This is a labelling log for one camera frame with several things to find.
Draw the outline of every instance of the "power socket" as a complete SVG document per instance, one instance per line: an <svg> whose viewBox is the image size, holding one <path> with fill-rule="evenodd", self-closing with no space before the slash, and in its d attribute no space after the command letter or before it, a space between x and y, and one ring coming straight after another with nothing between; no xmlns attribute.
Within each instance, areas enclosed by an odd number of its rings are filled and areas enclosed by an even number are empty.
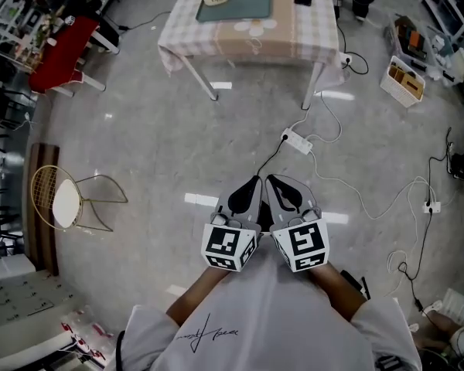
<svg viewBox="0 0 464 371"><path fill-rule="evenodd" d="M296 134L294 131L291 131L289 128L285 129L281 134L281 138L287 136L285 143L291 145L296 150L300 151L302 154L307 155L312 149L312 143L304 139L302 136Z"/></svg>
<svg viewBox="0 0 464 371"><path fill-rule="evenodd" d="M423 213L429 214L430 209L433 211L433 214L440 213L442 211L441 202L430 202L430 206L427 206L428 202L423 204Z"/></svg>

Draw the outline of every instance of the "plaid tablecloth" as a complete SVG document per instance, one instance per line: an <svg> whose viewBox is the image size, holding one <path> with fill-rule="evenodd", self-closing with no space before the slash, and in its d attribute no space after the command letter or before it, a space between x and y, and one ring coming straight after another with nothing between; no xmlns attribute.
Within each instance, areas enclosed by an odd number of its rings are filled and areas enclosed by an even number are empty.
<svg viewBox="0 0 464 371"><path fill-rule="evenodd" d="M159 38L159 52L169 73L183 64L179 56L269 55L324 63L339 69L339 40L332 0L272 0L269 19L199 23L201 0L177 0Z"/></svg>

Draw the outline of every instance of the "black and white marker cube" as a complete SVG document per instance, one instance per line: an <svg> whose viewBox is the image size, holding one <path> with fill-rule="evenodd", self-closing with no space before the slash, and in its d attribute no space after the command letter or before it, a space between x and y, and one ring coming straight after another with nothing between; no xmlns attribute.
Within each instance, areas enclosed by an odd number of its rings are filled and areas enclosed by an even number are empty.
<svg viewBox="0 0 464 371"><path fill-rule="evenodd" d="M240 271L258 247L254 230L205 224L201 254L211 267Z"/></svg>
<svg viewBox="0 0 464 371"><path fill-rule="evenodd" d="M292 272L328 262L330 246L324 219L273 231L273 237Z"/></svg>

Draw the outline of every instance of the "teal tray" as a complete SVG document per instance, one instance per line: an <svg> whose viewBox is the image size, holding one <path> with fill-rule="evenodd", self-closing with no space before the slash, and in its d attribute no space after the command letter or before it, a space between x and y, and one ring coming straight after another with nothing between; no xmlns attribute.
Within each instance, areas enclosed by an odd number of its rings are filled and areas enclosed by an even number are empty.
<svg viewBox="0 0 464 371"><path fill-rule="evenodd" d="M263 19L271 15L271 0L228 0L209 7L201 1L196 14L198 22Z"/></svg>

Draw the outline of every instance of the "white t-shirt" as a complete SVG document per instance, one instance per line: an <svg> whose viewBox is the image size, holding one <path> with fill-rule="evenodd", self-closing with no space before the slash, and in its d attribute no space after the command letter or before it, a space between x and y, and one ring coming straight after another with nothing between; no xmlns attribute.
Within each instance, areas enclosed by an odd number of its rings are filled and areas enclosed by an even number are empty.
<svg viewBox="0 0 464 371"><path fill-rule="evenodd" d="M394 300L367 301L349 323L305 274L288 269L268 238L181 328L160 310L135 306L121 358L124 370L137 371L364 371L377 362L421 370ZM106 369L115 370L115 356Z"/></svg>

